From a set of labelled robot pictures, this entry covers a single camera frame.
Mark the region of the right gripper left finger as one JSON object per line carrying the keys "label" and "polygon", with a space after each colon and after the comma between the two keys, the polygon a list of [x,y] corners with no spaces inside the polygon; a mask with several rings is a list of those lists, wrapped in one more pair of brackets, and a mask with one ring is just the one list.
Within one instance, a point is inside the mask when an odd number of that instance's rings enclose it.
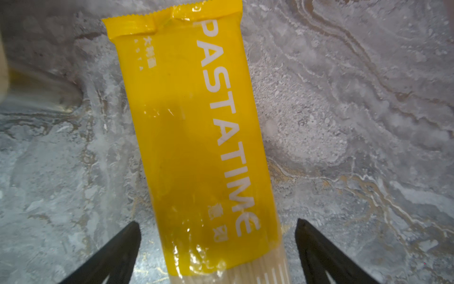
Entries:
{"label": "right gripper left finger", "polygon": [[140,225],[132,221],[62,283],[128,284],[140,244]]}

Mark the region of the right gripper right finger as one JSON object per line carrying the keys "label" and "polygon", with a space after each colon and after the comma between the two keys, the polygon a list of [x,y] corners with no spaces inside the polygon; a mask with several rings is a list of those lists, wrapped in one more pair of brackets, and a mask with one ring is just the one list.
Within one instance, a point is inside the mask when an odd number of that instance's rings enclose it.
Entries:
{"label": "right gripper right finger", "polygon": [[295,241],[308,284],[376,284],[377,281],[339,250],[310,222],[297,221]]}

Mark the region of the yellow spaghetti pack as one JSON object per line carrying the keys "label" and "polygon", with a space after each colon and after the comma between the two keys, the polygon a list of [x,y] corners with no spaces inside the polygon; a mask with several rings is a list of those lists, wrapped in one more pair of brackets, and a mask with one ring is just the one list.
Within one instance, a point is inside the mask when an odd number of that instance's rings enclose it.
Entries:
{"label": "yellow spaghetti pack", "polygon": [[241,1],[103,20],[173,284],[288,284]]}

